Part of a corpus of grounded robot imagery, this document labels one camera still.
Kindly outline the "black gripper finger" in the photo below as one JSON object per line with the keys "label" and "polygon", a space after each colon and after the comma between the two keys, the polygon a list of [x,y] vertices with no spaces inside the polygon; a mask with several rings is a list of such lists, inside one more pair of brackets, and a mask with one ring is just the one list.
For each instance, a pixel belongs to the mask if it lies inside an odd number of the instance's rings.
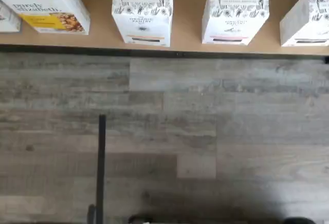
{"label": "black gripper finger", "polygon": [[147,215],[132,215],[127,222],[128,224],[152,224],[153,218]]}
{"label": "black gripper finger", "polygon": [[283,224],[314,224],[314,221],[306,217],[288,217],[283,220]]}

